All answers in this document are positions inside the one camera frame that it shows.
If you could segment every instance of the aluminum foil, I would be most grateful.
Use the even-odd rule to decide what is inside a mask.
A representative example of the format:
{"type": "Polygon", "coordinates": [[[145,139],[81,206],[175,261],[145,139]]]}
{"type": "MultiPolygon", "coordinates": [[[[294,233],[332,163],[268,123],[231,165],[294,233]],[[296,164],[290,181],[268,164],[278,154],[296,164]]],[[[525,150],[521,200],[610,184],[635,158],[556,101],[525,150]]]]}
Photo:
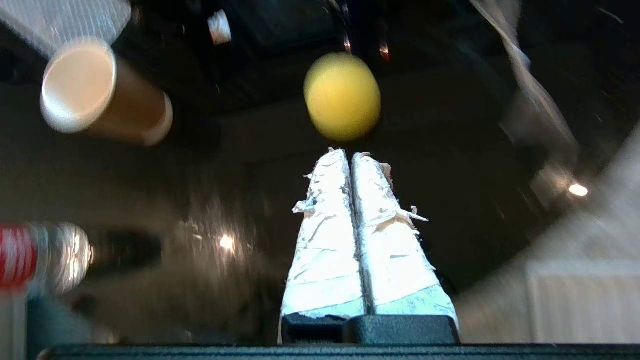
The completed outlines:
{"type": "Polygon", "coordinates": [[[126,0],[3,0],[0,21],[50,58],[81,37],[112,44],[131,18],[126,0]]]}

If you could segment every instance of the paper cup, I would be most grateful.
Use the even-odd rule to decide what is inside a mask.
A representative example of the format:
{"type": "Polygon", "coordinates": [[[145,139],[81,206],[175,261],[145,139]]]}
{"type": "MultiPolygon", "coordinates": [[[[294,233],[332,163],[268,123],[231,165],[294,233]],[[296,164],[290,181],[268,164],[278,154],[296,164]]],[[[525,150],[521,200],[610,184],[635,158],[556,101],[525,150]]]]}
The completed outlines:
{"type": "Polygon", "coordinates": [[[169,97],[140,77],[101,40],[70,43],[51,58],[40,107],[60,133],[88,133],[155,145],[173,124],[169,97]]]}

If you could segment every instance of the bottle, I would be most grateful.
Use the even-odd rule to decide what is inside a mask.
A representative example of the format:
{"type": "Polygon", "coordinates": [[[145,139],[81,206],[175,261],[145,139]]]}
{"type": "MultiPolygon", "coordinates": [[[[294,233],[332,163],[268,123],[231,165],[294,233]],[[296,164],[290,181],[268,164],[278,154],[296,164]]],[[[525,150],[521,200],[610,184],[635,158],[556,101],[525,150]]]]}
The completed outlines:
{"type": "Polygon", "coordinates": [[[92,261],[86,233],[70,223],[0,225],[0,292],[28,297],[75,288],[92,261]]]}

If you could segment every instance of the yellow ball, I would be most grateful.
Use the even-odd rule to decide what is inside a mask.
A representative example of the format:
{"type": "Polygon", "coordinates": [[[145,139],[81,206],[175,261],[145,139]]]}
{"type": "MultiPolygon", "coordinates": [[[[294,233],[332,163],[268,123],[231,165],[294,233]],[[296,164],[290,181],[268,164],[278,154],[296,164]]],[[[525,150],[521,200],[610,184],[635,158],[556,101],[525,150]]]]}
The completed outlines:
{"type": "Polygon", "coordinates": [[[348,142],[366,135],[380,117],[380,88],[369,67],[347,53],[318,59],[307,72],[305,101],[318,132],[348,142]]]}

